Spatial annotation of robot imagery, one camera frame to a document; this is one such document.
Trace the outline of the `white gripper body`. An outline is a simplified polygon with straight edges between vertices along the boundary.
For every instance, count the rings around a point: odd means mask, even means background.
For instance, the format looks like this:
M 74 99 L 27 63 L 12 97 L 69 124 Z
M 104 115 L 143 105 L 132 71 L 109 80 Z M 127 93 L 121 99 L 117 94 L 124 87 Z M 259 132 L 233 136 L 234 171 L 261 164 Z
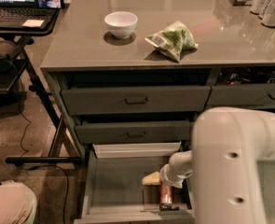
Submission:
M 186 174 L 176 174 L 170 165 L 166 164 L 159 171 L 159 179 L 165 185 L 181 189 L 183 181 L 186 179 Z

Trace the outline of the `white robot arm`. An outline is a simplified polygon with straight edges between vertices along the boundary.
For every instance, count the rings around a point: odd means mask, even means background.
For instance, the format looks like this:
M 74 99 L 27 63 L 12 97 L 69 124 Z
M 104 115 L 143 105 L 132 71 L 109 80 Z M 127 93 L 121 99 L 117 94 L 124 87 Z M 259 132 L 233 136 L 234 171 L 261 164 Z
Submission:
M 214 107 L 196 119 L 191 149 L 142 184 L 176 188 L 193 178 L 195 224 L 268 224 L 257 163 L 275 161 L 275 113 Z

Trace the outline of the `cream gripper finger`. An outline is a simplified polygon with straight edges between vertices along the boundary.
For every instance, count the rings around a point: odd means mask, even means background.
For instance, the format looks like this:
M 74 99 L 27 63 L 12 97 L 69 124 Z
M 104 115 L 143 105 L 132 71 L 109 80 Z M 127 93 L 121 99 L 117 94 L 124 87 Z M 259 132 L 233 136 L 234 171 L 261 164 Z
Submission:
M 160 183 L 159 172 L 154 172 L 150 175 L 146 175 L 142 179 L 142 184 L 145 186 L 158 186 Z

